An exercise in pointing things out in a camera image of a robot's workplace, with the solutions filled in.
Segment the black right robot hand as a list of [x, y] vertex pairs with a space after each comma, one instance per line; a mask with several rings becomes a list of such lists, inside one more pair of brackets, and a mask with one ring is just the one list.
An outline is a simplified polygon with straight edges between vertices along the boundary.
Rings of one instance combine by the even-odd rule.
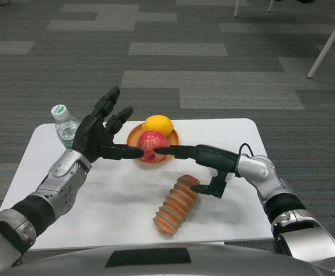
[[238, 154], [208, 145], [171, 145], [154, 151], [161, 155], [173, 155], [176, 159], [193, 159], [201, 166], [215, 169], [218, 174], [212, 177], [209, 185], [194, 185], [190, 188], [199, 194], [221, 198], [226, 188], [227, 175], [237, 171]]

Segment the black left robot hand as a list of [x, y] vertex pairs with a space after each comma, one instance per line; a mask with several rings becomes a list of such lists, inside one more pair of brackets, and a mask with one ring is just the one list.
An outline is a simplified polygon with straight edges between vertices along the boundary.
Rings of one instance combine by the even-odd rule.
[[119, 96], [120, 89], [117, 86], [111, 88], [99, 99], [93, 111], [82, 120], [75, 133], [72, 149], [81, 153], [90, 163], [98, 158], [138, 159], [144, 155], [141, 148], [113, 142], [115, 134], [134, 112], [133, 108], [128, 106], [118, 114], [111, 115]]

